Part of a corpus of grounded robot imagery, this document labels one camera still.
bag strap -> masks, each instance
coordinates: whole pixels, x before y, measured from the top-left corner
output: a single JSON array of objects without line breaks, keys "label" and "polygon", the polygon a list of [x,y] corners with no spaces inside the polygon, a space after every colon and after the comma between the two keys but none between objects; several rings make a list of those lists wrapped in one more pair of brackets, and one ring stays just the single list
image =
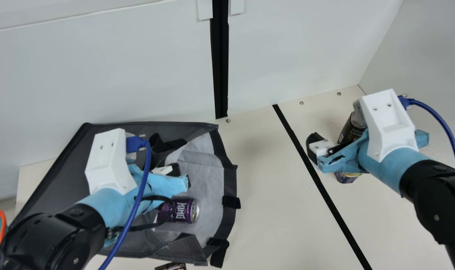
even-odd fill
[{"label": "bag strap", "polygon": [[155,153],[166,152],[172,149],[174,150],[179,149],[180,147],[184,146],[187,143],[188,142],[184,139],[177,139],[169,142],[164,142],[161,139],[159,133],[155,133],[149,138],[149,144],[151,145],[151,149]]},{"label": "bag strap", "polygon": [[224,257],[229,247],[229,241],[217,238],[211,238],[207,242],[209,246],[217,246],[218,250],[214,251],[211,255],[211,265],[217,268],[222,268],[224,263]]},{"label": "bag strap", "polygon": [[241,209],[241,200],[236,197],[224,195],[223,196],[223,206],[234,208],[234,209]]},{"label": "bag strap", "polygon": [[[166,223],[169,220],[169,218],[171,217],[171,215],[174,213],[174,202],[168,197],[158,196],[158,195],[151,195],[151,196],[142,197],[142,200],[143,201],[151,201],[151,203],[152,203],[152,201],[164,201],[166,203],[169,203],[169,204],[171,204],[171,213],[169,215],[166,215],[166,217],[164,219],[161,219],[161,221],[158,221],[158,222],[153,223],[153,224],[144,224],[144,225],[139,225],[139,226],[131,226],[129,228],[130,232],[139,232],[139,231],[143,231],[143,230],[146,230],[146,229],[152,229],[152,228],[155,228],[155,227],[159,227],[162,224]],[[122,226],[114,227],[113,228],[113,232],[115,232],[115,233],[121,232],[123,230],[123,228],[124,227],[122,227]]]}]

white table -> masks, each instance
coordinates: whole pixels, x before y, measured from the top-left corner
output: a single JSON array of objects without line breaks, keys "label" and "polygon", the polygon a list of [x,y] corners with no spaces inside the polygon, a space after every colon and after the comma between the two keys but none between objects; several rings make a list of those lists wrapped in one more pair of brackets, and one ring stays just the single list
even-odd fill
[{"label": "white table", "polygon": [[[229,118],[230,123],[213,123],[219,124],[228,157],[239,165],[242,209],[236,213],[223,269],[362,269],[272,107]],[[52,163],[20,169],[18,211]],[[104,258],[95,256],[86,269],[97,269]],[[115,258],[109,269],[149,270],[165,263]]]},{"label": "white table", "polygon": [[[279,107],[306,150],[306,138],[314,132],[335,143],[353,109],[353,101],[363,95],[355,86],[281,103]],[[428,156],[432,156],[431,152],[437,156],[452,155],[450,149],[433,143],[421,152]],[[381,181],[364,174],[354,183],[342,184],[333,173],[318,174],[373,269],[452,269],[444,246],[437,244],[419,223],[413,204]]]}]

blue cable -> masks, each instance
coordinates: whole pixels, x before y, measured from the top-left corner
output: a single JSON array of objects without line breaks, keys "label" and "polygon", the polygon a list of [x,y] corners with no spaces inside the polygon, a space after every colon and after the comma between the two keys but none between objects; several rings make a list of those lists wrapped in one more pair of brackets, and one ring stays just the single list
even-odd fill
[{"label": "blue cable", "polygon": [[440,123],[440,125],[442,126],[444,131],[447,133],[447,136],[449,137],[449,141],[451,142],[452,150],[454,151],[454,157],[455,157],[454,134],[452,134],[452,131],[449,128],[449,126],[447,125],[446,121],[433,108],[431,108],[430,106],[428,106],[427,104],[425,104],[421,101],[417,101],[415,99],[407,99],[403,96],[399,96],[398,98],[401,101],[404,108],[406,108],[409,105],[417,105],[417,106],[425,109],[426,111],[428,111],[432,116],[434,116],[434,118],[436,118],[436,120]]},{"label": "blue cable", "polygon": [[149,141],[143,141],[143,143],[144,143],[144,146],[146,147],[146,162],[144,165],[144,173],[142,174],[142,180],[141,180],[141,183],[139,184],[139,192],[138,192],[138,195],[136,196],[135,204],[133,205],[133,209],[131,210],[128,220],[126,221],[126,224],[124,225],[123,231],[119,235],[118,241],[116,241],[116,244],[114,244],[108,257],[106,258],[106,260],[104,260],[103,264],[99,267],[99,270],[106,269],[106,267],[108,267],[109,263],[111,263],[111,260],[114,258],[114,256],[118,252],[119,248],[121,247],[121,244],[124,241],[124,238],[126,237],[126,234],[128,234],[128,231],[129,231],[131,225],[133,224],[133,221],[135,220],[136,213],[139,208],[139,204],[142,201],[142,195],[144,194],[144,190],[145,190],[146,184],[147,184],[147,176],[149,174],[149,167],[151,166],[151,145],[149,144]]}]

black vertical gap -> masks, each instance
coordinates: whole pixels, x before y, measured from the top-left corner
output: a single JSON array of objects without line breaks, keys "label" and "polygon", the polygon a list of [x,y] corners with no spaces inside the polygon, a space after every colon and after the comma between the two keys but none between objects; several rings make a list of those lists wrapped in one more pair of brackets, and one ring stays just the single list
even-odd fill
[{"label": "black vertical gap", "polygon": [[327,204],[327,207],[331,211],[331,214],[334,216],[334,219],[336,219],[337,225],[339,225],[339,228],[341,228],[341,231],[343,232],[344,236],[346,237],[348,243],[351,245],[352,250],[354,251],[354,254],[358,257],[359,262],[361,263],[362,267],[364,270],[373,270],[371,266],[369,265],[368,260],[364,256],[364,253],[361,251],[361,248],[358,246],[358,243],[356,242],[356,239],[354,239],[354,236],[352,236],[351,231],[349,231],[349,228],[347,227],[346,223],[344,222],[344,219],[341,217],[341,214],[336,208],[336,205],[334,205],[334,202],[331,200],[331,197],[327,193],[326,188],[320,181],[319,175],[316,172],[316,169],[314,166],[311,164],[309,161],[308,155],[306,152],[304,152],[304,149],[302,148],[301,143],[299,143],[298,138],[296,137],[296,134],[292,130],[291,126],[289,125],[288,121],[284,117],[283,112],[279,108],[277,104],[274,104],[272,106],[274,108],[274,111],[277,114],[277,117],[279,117],[279,120],[284,126],[284,129],[286,130],[287,134],[291,138],[292,143],[296,147],[296,150],[298,151],[299,155],[301,156],[301,159],[304,162],[304,165],[306,166],[306,169],[308,169],[309,174],[311,175],[311,178],[313,178],[314,183],[316,184],[322,198]]},{"label": "black vertical gap", "polygon": [[229,0],[213,0],[211,58],[216,119],[228,115]]}]

screw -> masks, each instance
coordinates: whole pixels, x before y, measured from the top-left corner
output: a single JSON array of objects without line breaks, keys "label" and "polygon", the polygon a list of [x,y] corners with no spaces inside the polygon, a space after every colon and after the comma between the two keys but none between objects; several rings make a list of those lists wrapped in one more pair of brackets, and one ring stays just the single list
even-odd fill
[{"label": "screw", "polygon": [[114,236],[114,234],[112,232],[112,229],[109,229],[109,231],[108,231],[108,239],[112,239],[113,236]]},{"label": "screw", "polygon": [[73,217],[80,217],[84,214],[84,211],[79,208],[72,209],[69,214]]}]

